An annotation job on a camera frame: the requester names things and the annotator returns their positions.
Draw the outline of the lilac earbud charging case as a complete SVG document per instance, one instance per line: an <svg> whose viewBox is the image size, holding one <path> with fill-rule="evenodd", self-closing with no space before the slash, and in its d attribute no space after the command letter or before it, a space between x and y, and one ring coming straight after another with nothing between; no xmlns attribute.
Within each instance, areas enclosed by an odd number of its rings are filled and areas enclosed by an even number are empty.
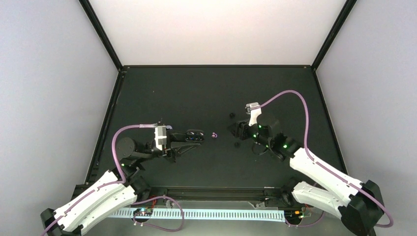
<svg viewBox="0 0 417 236"><path fill-rule="evenodd" d="M169 132L170 130L174 130L171 126L166 126L167 128L167 135L169 137ZM190 143L202 143L205 140L205 136L204 136L204 132L202 130L197 130L197 129L193 129L194 131L196 131L196 140L195 141L177 141L177 142L190 142Z"/></svg>

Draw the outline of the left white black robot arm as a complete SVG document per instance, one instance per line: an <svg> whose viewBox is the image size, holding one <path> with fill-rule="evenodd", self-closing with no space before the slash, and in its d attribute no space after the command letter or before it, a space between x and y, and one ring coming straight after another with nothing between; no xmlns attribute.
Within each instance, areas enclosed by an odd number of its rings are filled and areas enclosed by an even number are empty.
<svg viewBox="0 0 417 236"><path fill-rule="evenodd" d="M140 144L130 138L118 140L129 129L152 129L154 139ZM143 162L164 158L174 163L176 158L205 141L202 130L178 132L161 124L134 124L120 128L112 138L111 150L115 163L95 183L70 202L57 209L41 213L43 236L83 236L92 227L121 208L156 203L160 199L174 204L166 195L152 196L151 187L141 176Z"/></svg>

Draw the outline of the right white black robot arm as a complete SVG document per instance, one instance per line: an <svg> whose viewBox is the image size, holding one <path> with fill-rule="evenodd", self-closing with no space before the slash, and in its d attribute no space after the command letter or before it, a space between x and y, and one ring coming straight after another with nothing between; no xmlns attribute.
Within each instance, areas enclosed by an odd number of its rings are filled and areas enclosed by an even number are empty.
<svg viewBox="0 0 417 236"><path fill-rule="evenodd" d="M279 123L273 125L250 120L237 121L227 128L240 140L252 140L281 161L311 178L318 187L300 181L280 192L281 202L293 206L296 202L317 207L340 219L357 236L367 236L382 218L384 202L379 185L350 177L306 150L303 144L284 135Z"/></svg>

